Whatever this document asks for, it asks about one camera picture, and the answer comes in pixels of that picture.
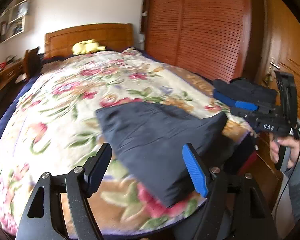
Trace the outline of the right hand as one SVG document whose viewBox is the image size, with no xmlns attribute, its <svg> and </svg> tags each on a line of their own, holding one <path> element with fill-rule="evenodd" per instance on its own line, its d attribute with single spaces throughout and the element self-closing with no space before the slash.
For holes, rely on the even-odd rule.
<svg viewBox="0 0 300 240">
<path fill-rule="evenodd" d="M 272 133 L 269 133 L 269 139 L 270 158 L 273 163 L 276 164 L 279 161 L 280 146 L 290 148 L 287 169 L 293 168 L 295 164 L 300 161 L 300 140 L 294 139 L 291 135 L 287 137 L 275 137 Z"/>
</svg>

